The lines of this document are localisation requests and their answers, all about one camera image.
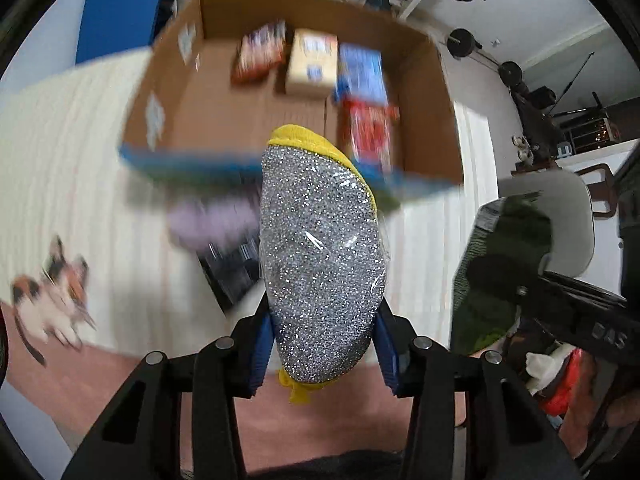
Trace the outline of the grey swivel chair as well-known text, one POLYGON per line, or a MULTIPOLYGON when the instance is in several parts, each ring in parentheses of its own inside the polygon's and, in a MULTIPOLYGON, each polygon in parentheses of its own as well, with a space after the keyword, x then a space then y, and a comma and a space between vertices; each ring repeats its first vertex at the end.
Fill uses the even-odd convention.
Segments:
POLYGON ((547 269, 578 278, 587 270, 594 254, 594 225, 587 185, 574 172, 549 169, 500 179, 501 197, 536 195, 536 207, 552 229, 547 269))

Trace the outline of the green snack packet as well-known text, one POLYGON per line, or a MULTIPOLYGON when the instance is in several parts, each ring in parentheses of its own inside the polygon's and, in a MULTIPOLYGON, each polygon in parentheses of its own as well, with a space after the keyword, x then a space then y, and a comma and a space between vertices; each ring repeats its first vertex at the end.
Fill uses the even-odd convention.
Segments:
POLYGON ((537 193, 498 198, 477 211, 452 293, 450 349, 473 354, 512 330, 515 289, 538 274, 552 249, 549 217, 537 193))

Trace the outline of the black snack packet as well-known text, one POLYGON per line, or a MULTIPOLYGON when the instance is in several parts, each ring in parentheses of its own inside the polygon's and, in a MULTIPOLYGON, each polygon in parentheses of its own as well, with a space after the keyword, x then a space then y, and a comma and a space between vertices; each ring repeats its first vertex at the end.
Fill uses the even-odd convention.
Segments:
POLYGON ((209 244, 198 253, 206 281, 224 312, 233 309, 258 282, 258 252, 259 238, 252 237, 223 252, 209 244))

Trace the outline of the purple cloth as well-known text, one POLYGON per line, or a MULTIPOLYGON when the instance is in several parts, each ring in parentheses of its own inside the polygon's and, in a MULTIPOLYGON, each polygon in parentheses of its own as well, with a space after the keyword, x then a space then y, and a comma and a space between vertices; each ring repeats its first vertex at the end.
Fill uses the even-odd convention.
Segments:
POLYGON ((183 248, 201 252, 209 245, 232 249, 259 231, 259 206, 242 196, 184 200, 168 211, 171 239, 183 248))

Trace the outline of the floor barbell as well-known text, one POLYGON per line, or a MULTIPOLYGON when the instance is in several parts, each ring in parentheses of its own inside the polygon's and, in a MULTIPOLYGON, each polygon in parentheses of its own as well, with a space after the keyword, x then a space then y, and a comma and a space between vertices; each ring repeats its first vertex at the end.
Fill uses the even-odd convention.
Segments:
POLYGON ((467 29, 456 28, 452 30, 446 37, 445 44, 448 52, 454 58, 469 58, 472 54, 477 54, 484 61, 495 66, 501 81, 508 88, 515 88, 523 81, 523 71, 518 63, 513 61, 498 62, 484 52, 483 46, 467 29))

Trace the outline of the open cardboard box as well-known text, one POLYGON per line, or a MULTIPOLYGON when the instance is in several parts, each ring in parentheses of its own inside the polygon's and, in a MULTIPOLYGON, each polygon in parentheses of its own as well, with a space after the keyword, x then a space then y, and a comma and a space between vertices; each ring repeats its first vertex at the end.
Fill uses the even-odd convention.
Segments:
POLYGON ((191 0, 154 41, 122 130, 122 158, 157 179, 238 182, 260 175, 270 134, 284 125, 344 148, 338 106, 289 92, 284 67, 251 84, 232 82, 242 39, 277 22, 382 56, 399 119, 390 171, 361 168, 371 188, 412 200, 462 185, 457 119, 434 41, 385 13, 338 0, 191 0))

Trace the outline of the striped pink cat tablecloth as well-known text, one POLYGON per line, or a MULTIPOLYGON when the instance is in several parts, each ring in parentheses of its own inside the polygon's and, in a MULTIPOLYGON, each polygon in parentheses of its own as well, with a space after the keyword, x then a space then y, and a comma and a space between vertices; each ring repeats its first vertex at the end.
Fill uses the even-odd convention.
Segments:
MULTIPOLYGON (((9 336, 9 384, 58 426, 83 436, 142 356, 182 356, 228 334, 198 260, 171 243, 166 188, 117 151, 149 50, 110 56, 22 91, 1 113, 1 295, 38 275, 50 241, 89 265, 80 349, 9 336), (44 362, 32 358, 32 348, 44 362)), ((477 209, 498 195, 491 138, 513 115, 506 89, 472 60, 442 63, 454 101, 461 188, 402 205, 384 220, 386 298, 417 332, 446 344, 452 281, 477 209)))

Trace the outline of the blue tissue pack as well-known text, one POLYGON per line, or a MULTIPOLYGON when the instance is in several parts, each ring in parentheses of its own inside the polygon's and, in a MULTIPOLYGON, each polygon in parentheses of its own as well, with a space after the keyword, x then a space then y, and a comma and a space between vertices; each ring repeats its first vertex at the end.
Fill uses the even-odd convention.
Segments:
POLYGON ((356 44, 340 44, 334 101, 344 99, 388 105, 380 52, 356 44))

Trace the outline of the blue folded mat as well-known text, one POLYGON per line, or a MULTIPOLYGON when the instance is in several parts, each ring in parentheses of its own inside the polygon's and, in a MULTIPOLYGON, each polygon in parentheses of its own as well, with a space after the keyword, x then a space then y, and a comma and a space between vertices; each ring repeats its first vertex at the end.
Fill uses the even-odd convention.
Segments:
POLYGON ((86 0, 75 63, 149 47, 173 15, 174 0, 86 0))

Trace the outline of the silver yellow scrub sponge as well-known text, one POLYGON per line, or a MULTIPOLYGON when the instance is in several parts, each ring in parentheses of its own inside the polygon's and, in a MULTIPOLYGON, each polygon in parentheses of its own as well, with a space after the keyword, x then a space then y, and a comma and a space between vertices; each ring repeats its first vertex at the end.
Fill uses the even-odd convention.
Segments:
POLYGON ((378 207, 343 152, 285 125, 262 154, 259 236, 279 382, 304 404, 370 346, 387 274, 378 207))

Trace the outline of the orange panda snack packet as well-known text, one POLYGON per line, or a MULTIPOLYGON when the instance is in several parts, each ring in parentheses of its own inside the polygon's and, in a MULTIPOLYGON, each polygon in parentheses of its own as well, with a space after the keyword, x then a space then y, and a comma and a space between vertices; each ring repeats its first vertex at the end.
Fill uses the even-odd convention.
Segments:
POLYGON ((288 31, 285 21, 265 24, 242 38, 231 71, 232 84, 252 84, 286 61, 288 31))

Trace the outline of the red snack packet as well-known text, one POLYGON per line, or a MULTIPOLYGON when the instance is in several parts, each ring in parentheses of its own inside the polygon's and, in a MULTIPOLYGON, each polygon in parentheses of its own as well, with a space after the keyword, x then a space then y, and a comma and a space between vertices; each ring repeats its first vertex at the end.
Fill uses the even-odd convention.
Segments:
POLYGON ((393 169, 393 134, 399 108, 349 98, 343 103, 343 112, 348 154, 360 164, 389 174, 393 169))

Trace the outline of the brown wooden chair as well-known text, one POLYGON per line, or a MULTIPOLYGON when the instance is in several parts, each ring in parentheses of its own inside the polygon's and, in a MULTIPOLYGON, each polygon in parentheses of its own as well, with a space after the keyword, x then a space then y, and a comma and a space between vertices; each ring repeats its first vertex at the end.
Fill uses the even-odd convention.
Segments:
POLYGON ((579 177, 585 177, 587 174, 600 174, 602 179, 598 182, 589 183, 587 185, 591 201, 593 203, 604 203, 606 211, 596 211, 593 209, 592 215, 596 220, 611 219, 616 215, 618 206, 618 196, 615 189, 615 179, 610 167, 607 164, 597 164, 578 170, 579 177))

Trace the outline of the dark fleece clothing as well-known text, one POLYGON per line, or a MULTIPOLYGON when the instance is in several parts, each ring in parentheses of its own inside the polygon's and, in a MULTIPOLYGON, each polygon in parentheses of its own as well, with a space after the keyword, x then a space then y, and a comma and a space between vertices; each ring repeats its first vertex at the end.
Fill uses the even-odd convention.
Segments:
POLYGON ((376 480, 399 478, 403 452, 355 450, 249 474, 258 480, 376 480))

